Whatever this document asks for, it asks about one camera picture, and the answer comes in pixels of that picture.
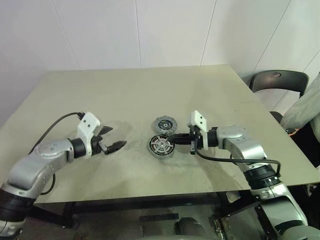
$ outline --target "metal disc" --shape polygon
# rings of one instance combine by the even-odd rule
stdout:
[[[160,134],[150,138],[148,150],[157,159],[170,157],[175,150],[175,144],[168,141],[166,135]]]
[[[171,135],[177,130],[177,122],[172,117],[161,116],[153,122],[153,127],[157,133]]]

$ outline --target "silver robot arm segment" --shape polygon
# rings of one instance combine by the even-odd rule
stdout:
[[[287,186],[280,181],[279,174],[269,163],[267,155],[258,141],[250,137],[245,128],[236,125],[207,129],[207,120],[198,111],[189,118],[190,133],[171,135],[168,141],[175,144],[190,145],[190,153],[197,149],[218,147],[228,150],[235,160],[251,160],[235,164],[243,172],[251,187],[251,194],[261,201],[261,208],[272,224],[280,240],[319,239],[320,231],[308,226],[307,218],[297,204]],[[213,161],[231,162],[232,160],[215,159]]]
[[[105,155],[122,148],[126,141],[105,146],[101,135],[111,131],[87,112],[74,139],[41,143],[19,160],[0,188],[0,239],[14,238],[22,231],[25,218],[53,174],[74,159]]]

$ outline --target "chair back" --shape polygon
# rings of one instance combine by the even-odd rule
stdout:
[[[267,70],[253,75],[249,88],[252,92],[263,89],[285,89],[305,93],[309,81],[307,74],[299,71]]]

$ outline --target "black cable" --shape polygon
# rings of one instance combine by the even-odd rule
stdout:
[[[31,148],[29,154],[34,151],[35,147],[36,147],[39,143],[41,143],[41,141],[47,136],[47,134],[48,134],[61,120],[65,119],[65,118],[67,118],[67,117],[69,117],[69,116],[72,116],[72,115],[78,115],[78,117],[79,117],[80,119],[82,119],[85,114],[84,114],[83,112],[71,112],[71,113],[68,113],[68,114],[63,115],[62,117],[60,117],[58,120],[56,120],[56,121],[44,132],[44,134],[42,134],[42,136],[39,138],[39,140],[36,141],[35,145]],[[40,195],[46,195],[46,194],[50,193],[50,192],[52,191],[52,189],[54,188],[55,183],[56,183],[56,174],[54,173],[54,174],[52,175],[52,183],[51,183],[51,186],[50,186],[49,190],[46,191],[46,192],[42,192]]]
[[[198,146],[198,138],[195,138],[195,146]],[[199,155],[199,157],[206,159],[206,160],[210,160],[210,161],[214,161],[214,162],[225,162],[225,163],[266,163],[266,164],[276,164],[277,168],[276,168],[276,174],[277,176],[280,176],[280,168],[281,168],[281,163],[277,160],[269,160],[269,159],[229,159],[229,158],[217,158],[217,157],[210,157],[210,156],[206,156],[201,154],[197,147],[195,147],[195,152],[196,154]]]
[[[50,186],[49,190],[40,193],[40,195],[47,195],[48,193],[50,193],[52,191],[52,189],[54,189],[55,184],[56,184],[56,174],[54,173],[52,175],[52,183],[51,183],[51,186]]]
[[[57,125],[62,119],[65,119],[66,117],[69,117],[71,115],[78,115],[79,114],[82,114],[82,112],[71,112],[71,113],[68,113],[66,115],[63,115],[62,117],[60,117],[57,121],[55,121],[45,132],[44,134],[42,134],[42,136],[39,138],[39,140],[35,143],[35,145],[31,148],[30,153],[32,153],[35,149],[35,147],[47,136],[47,134],[55,127],[55,125]]]

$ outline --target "table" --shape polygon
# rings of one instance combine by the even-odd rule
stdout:
[[[177,146],[173,157],[163,160],[148,152],[157,117],[175,118],[176,132],[187,133],[194,110],[209,127],[246,128],[269,159],[282,163],[281,180],[287,185],[319,182],[317,170],[232,68],[208,65],[48,73],[0,130],[0,183],[57,118],[90,111],[114,128],[106,143],[126,140],[127,145],[107,156],[76,159],[56,173],[53,191],[37,203],[249,189],[237,166],[190,155],[188,146]],[[78,123],[76,117],[63,120],[46,140],[74,136]],[[206,154],[229,157],[216,148]]]

